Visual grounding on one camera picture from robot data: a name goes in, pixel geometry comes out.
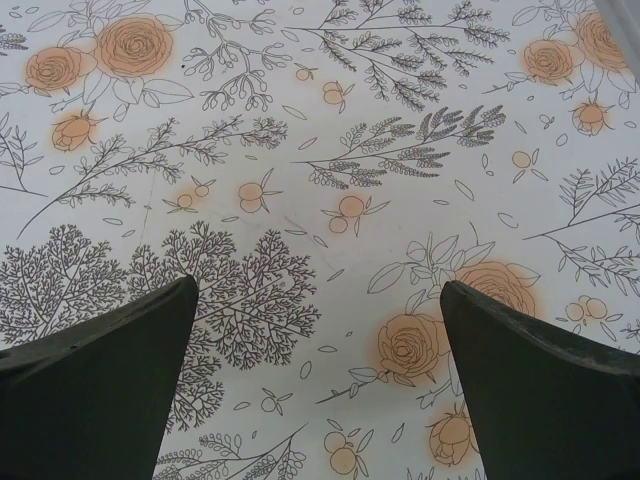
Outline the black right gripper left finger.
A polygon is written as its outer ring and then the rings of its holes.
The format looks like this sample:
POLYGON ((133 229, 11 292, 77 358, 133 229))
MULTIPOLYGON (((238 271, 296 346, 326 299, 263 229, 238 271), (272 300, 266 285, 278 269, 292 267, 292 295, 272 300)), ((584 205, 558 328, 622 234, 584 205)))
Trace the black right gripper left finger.
POLYGON ((185 276, 0 350, 0 480, 151 480, 197 301, 185 276))

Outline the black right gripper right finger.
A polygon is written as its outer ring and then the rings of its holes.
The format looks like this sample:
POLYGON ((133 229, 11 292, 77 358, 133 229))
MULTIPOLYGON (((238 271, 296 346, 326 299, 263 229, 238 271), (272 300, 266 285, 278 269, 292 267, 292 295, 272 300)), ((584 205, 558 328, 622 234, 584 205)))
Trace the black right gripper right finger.
POLYGON ((488 480, 640 480, 640 355, 459 281, 440 308, 488 480))

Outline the floral patterned tablecloth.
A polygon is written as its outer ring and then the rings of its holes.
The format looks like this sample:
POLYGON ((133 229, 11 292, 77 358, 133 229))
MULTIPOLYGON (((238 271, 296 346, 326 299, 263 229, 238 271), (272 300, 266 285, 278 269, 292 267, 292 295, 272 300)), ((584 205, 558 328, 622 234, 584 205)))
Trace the floral patterned tablecloth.
POLYGON ((191 276, 151 480, 488 480, 449 281, 640 355, 606 0, 0 0, 0 350, 191 276))

